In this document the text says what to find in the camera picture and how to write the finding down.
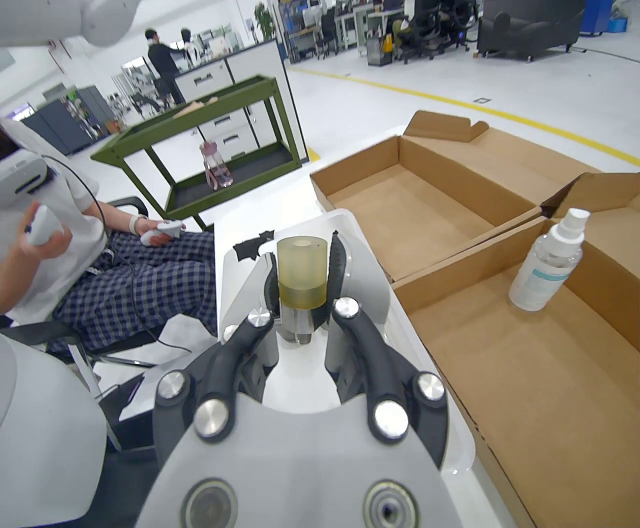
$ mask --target pink water bottle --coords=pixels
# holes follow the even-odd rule
[[[231,177],[227,164],[218,152],[218,146],[215,141],[205,141],[200,145],[200,152],[204,158],[204,170],[209,186],[214,191],[218,190],[218,183],[222,187],[229,187],[234,182],[234,179]]]

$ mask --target green metal cart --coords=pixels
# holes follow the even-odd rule
[[[208,104],[207,102],[212,97],[217,97],[218,100]],[[273,98],[280,115],[286,143],[282,139],[282,133],[271,105],[271,98]],[[183,220],[192,216],[200,228],[204,230],[206,225],[198,213],[287,174],[299,168],[302,163],[275,79],[255,76],[218,92],[210,93],[198,100],[205,106],[174,118],[178,112],[186,107],[183,104],[131,127],[104,145],[92,155],[92,159],[121,168],[162,218]],[[270,145],[227,161],[227,167],[234,179],[234,183],[227,188],[213,191],[207,184],[204,171],[176,182],[154,151],[153,146],[160,141],[260,101],[264,102],[276,140]],[[125,160],[127,156],[141,150],[147,153],[171,187],[165,207],[160,206]]]

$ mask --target white vr controller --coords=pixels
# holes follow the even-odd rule
[[[182,220],[165,220],[158,224],[158,229],[147,231],[140,237],[144,246],[151,245],[151,239],[160,235],[169,235],[171,238],[180,238],[182,232]]]
[[[25,229],[27,242],[32,246],[46,244],[56,231],[65,232],[58,217],[46,205],[38,208],[31,225]]]

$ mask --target drawer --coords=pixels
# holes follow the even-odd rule
[[[246,115],[243,110],[236,110],[230,114],[226,114],[207,121],[200,125],[200,132],[207,141],[217,141],[222,134],[236,130],[243,126],[247,126]]]
[[[224,61],[214,62],[185,73],[178,77],[175,82],[187,102],[233,84]]]
[[[218,144],[218,151],[225,161],[229,161],[241,154],[253,152],[258,148],[249,125],[219,136],[216,143]]]

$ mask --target white spray cap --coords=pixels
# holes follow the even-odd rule
[[[558,257],[570,257],[584,242],[584,227],[591,216],[589,211],[572,207],[559,224],[549,231],[548,250]]]

